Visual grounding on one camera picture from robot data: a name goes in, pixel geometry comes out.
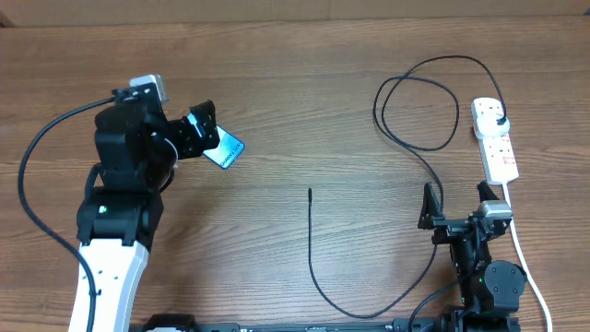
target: wooden surface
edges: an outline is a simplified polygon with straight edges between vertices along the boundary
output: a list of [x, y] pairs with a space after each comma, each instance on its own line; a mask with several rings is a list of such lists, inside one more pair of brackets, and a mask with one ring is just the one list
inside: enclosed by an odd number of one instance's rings
[[[17, 198], [17, 169], [31, 138], [58, 114], [102, 99], [127, 79], [162, 74], [169, 119], [205, 99], [246, 150], [228, 171], [181, 162], [141, 279], [133, 322], [156, 313], [202, 323], [349, 322], [317, 293], [307, 268], [307, 188], [314, 189], [316, 276], [343, 308], [368, 314], [392, 301], [426, 265], [429, 231], [417, 229], [423, 167], [376, 131], [383, 80], [436, 55], [464, 53], [498, 79], [513, 124], [521, 177], [510, 185], [528, 265], [556, 331], [590, 318], [590, 20], [398, 19], [307, 23], [152, 25], [0, 30], [0, 330], [62, 331], [77, 280], [75, 260], [39, 231]], [[425, 66], [461, 101], [454, 141], [425, 153], [445, 186], [445, 213], [478, 205], [484, 178], [470, 102], [494, 97], [476, 65]], [[392, 128], [415, 144], [443, 142], [454, 121], [442, 90], [408, 82], [391, 100]], [[33, 153], [26, 190], [35, 211], [77, 243], [76, 211], [98, 160], [93, 116], [51, 131]], [[517, 263], [510, 236], [490, 244]], [[387, 314], [408, 316], [454, 279], [442, 247], [428, 276]], [[457, 292], [427, 306], [437, 314]], [[525, 331], [544, 324], [530, 288]]]
[[0, 0], [17, 27], [582, 15], [590, 0]]

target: power strip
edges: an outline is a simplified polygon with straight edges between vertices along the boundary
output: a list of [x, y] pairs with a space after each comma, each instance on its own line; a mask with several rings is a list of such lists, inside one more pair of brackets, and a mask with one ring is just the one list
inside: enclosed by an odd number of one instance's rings
[[[504, 192], [504, 200], [512, 207], [508, 193], [508, 183], [518, 178], [518, 169], [516, 168], [512, 142], [508, 136], [510, 123], [506, 119], [504, 125], [498, 125], [498, 119], [503, 115], [502, 104], [493, 98], [477, 98], [471, 103], [471, 113], [473, 115], [473, 131], [478, 138], [483, 169], [486, 173], [486, 181], [488, 184], [500, 184]], [[526, 272], [528, 282], [543, 308], [543, 313], [547, 320], [547, 331], [552, 332], [553, 323], [549, 308], [526, 264], [525, 256], [523, 255], [516, 234], [514, 219], [510, 223], [510, 233], [513, 236], [514, 248], [523, 266], [523, 270]]]

